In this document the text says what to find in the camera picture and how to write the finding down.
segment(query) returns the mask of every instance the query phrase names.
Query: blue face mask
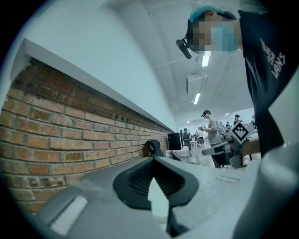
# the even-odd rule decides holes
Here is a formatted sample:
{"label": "blue face mask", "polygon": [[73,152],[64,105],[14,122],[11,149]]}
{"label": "blue face mask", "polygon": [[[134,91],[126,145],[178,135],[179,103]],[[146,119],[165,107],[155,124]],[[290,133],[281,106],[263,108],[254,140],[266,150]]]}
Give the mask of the blue face mask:
{"label": "blue face mask", "polygon": [[220,27],[211,28],[211,45],[213,51],[234,53],[239,48],[239,41],[235,38],[235,32],[223,21]]}

